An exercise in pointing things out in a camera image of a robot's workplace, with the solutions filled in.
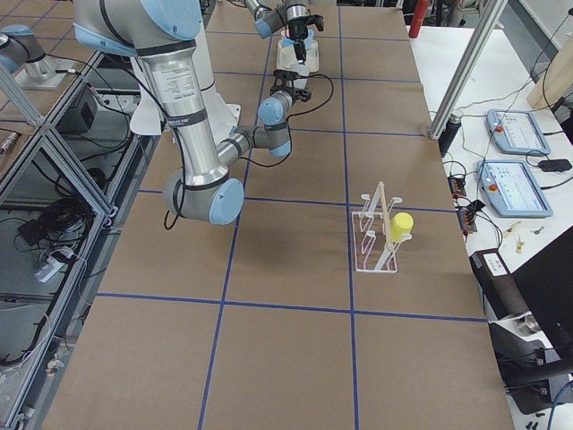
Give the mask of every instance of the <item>black monitor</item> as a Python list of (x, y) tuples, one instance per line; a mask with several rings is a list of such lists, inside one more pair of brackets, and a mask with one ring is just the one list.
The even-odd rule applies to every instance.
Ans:
[(573, 358), (573, 228), (513, 273), (541, 329), (561, 358)]

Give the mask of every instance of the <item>white table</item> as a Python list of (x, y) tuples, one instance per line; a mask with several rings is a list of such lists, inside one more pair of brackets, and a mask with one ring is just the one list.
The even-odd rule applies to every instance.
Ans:
[[(424, 86), (428, 109), (431, 112), (435, 112), (438, 109), (471, 35), (471, 29), (422, 27), (418, 39), (412, 40), (415, 61)], [(476, 101), (505, 97), (512, 91), (523, 87), (528, 78), (529, 73), (522, 65), (503, 31), (495, 30), (464, 88), (457, 107), (463, 107)], [(529, 82), (517, 94), (513, 94), (504, 100), (464, 108), (464, 114), (485, 115), (489, 109), (507, 109), (512, 104), (512, 109), (530, 110), (531, 107), (527, 103), (526, 98), (533, 87), (534, 84)], [(545, 133), (560, 130), (559, 123), (548, 109), (535, 112), (535, 117)], [(487, 159), (525, 159), (525, 157), (502, 154), (497, 150), (494, 142), (490, 144), (490, 135), (486, 128), (484, 117), (466, 116), (463, 118), (462, 124), (466, 148), (478, 154), (487, 154)], [(462, 141), (462, 133), (458, 133), (449, 152), (455, 161), (462, 163), (466, 167), (468, 172), (475, 171), (476, 163), (482, 158), (464, 150)], [(550, 155), (552, 159), (573, 160), (573, 146), (571, 146), (563, 133), (547, 136), (547, 141), (552, 149)], [(530, 161), (533, 162), (539, 159), (541, 158), (530, 157)], [(449, 173), (449, 167), (450, 165), (445, 166), (447, 173)], [(573, 171), (564, 174), (544, 173), (537, 168), (532, 168), (532, 171), (540, 186), (558, 184), (573, 175)], [(461, 168), (454, 166), (453, 172), (461, 173)], [(466, 191), (468, 198), (471, 200), (479, 198), (486, 204), (488, 203), (483, 192), (478, 192), (477, 174), (467, 176)], [(573, 211), (570, 209), (571, 203), (569, 199), (573, 196), (573, 181), (558, 188), (547, 190), (544, 193), (554, 212), (553, 216), (548, 219), (502, 219), (497, 217), (490, 208), (484, 209), (484, 212), (492, 218), (502, 231), (507, 230), (510, 226), (520, 221), (520, 224), (514, 231), (519, 233), (520, 239), (525, 242), (522, 252), (517, 252), (517, 234), (506, 237), (500, 249), (500, 253), (511, 271), (520, 267), (573, 225)], [(468, 255), (476, 250), (497, 246), (493, 226), (482, 219), (476, 221), (476, 226), (478, 232), (470, 235), (467, 239), (466, 249)], [(539, 230), (540, 227), (543, 227), (543, 230), (536, 234), (535, 231)], [(511, 321), (504, 322), (503, 325), (504, 327), (510, 327), (510, 329), (515, 327), (515, 324)], [(543, 334), (538, 335), (536, 338), (542, 340), (548, 347), (550, 346)], [(546, 428), (549, 414), (541, 418), (535, 417), (535, 414), (524, 416), (518, 411), (513, 399), (509, 397), (508, 402), (516, 429), (525, 428), (529, 421), (539, 421), (539, 426), (537, 427), (539, 430)], [(571, 423), (573, 423), (573, 405), (561, 406), (556, 411), (552, 430), (570, 430)]]

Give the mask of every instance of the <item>white label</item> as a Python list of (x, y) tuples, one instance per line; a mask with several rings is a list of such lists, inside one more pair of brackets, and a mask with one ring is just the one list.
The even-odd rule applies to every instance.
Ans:
[(199, 95), (190, 66), (153, 72), (153, 77), (158, 85), (159, 97), (164, 103), (176, 103), (189, 98), (195, 99)]
[(505, 267), (503, 267), (503, 264), (501, 264), (500, 257), (498, 257), (497, 254), (484, 254), (483, 259), (485, 260), (487, 267), (490, 268), (490, 272), (493, 276), (508, 274)]

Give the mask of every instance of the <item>red object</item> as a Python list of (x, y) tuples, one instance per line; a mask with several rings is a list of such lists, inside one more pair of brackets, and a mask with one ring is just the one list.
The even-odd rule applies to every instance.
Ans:
[(418, 34), (420, 34), (420, 27), (422, 27), (423, 18), (426, 15), (428, 7), (430, 7), (430, 0), (418, 0), (415, 6), (414, 18), (410, 24), (410, 32), (408, 33), (410, 38), (415, 39), (418, 37)]

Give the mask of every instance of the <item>yellow cylinder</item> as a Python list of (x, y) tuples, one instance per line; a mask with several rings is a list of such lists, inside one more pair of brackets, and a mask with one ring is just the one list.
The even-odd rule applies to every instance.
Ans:
[(392, 242), (402, 242), (402, 235), (409, 235), (414, 226), (412, 215), (406, 212), (397, 213), (390, 221)]

